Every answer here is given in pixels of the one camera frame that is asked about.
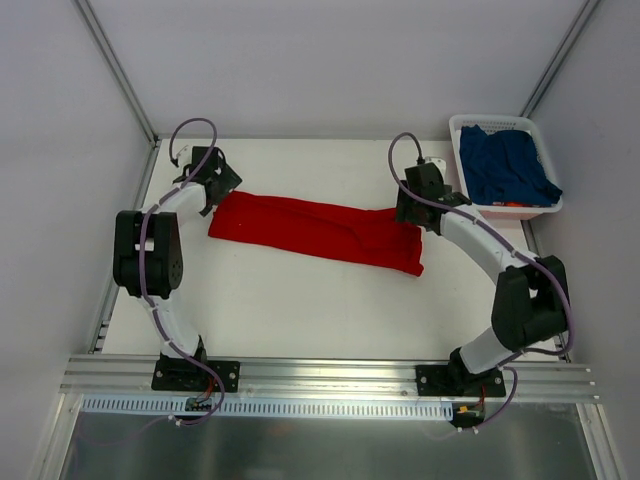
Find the red t shirt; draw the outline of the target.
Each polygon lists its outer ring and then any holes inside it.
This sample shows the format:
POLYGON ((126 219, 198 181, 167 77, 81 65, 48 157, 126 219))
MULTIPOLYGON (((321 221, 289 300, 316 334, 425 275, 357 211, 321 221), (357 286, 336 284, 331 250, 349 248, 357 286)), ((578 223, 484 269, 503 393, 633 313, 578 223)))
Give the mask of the red t shirt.
POLYGON ((217 207, 214 239, 260 245, 419 277, 422 234, 394 208, 359 209, 235 191, 217 207))

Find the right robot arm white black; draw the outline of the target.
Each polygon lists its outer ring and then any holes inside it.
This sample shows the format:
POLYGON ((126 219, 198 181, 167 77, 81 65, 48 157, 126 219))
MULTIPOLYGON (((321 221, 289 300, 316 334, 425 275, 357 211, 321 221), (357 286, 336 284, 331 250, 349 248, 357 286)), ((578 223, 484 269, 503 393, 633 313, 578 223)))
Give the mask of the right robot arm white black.
POLYGON ((569 329, 563 263, 513 246, 468 198, 445 183, 432 162, 406 169, 396 219, 456 245, 495 286, 489 327, 452 351, 446 364, 417 368, 419 393, 462 397, 487 390, 493 397, 503 395, 503 387, 493 383, 499 368, 569 329))

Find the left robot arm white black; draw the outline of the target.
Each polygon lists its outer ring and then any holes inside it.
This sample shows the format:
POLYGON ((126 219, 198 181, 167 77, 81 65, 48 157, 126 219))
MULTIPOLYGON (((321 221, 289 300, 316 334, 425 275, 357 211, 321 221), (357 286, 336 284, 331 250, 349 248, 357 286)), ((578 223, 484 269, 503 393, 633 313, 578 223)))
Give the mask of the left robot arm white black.
POLYGON ((143 306, 160 339, 151 388, 175 392, 238 390, 240 363, 210 361, 202 336, 181 311, 180 230, 206 218, 242 179, 218 147, 196 146, 170 191, 147 210, 116 215, 113 278, 143 306))

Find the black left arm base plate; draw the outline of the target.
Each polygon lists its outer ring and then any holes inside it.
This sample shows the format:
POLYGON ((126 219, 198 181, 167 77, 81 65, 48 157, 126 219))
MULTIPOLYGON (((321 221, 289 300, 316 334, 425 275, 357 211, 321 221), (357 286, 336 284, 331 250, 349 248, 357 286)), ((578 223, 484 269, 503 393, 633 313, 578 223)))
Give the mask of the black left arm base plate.
MULTIPOLYGON (((236 393, 241 364, 237 361, 208 360, 206 365, 221 380, 226 392, 236 393)), ((161 356, 155 363, 151 381, 153 391, 204 393, 213 383, 213 391, 220 392, 214 377, 184 359, 161 356)))

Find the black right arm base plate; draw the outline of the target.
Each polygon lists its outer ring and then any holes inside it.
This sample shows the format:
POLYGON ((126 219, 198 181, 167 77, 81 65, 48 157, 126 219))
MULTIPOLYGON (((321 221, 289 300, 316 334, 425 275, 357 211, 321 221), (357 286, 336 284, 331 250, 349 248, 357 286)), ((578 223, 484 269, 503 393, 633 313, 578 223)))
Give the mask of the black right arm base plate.
POLYGON ((506 388, 502 373, 492 369, 480 374, 455 371, 449 365, 417 365, 415 381, 419 396, 502 398, 506 388))

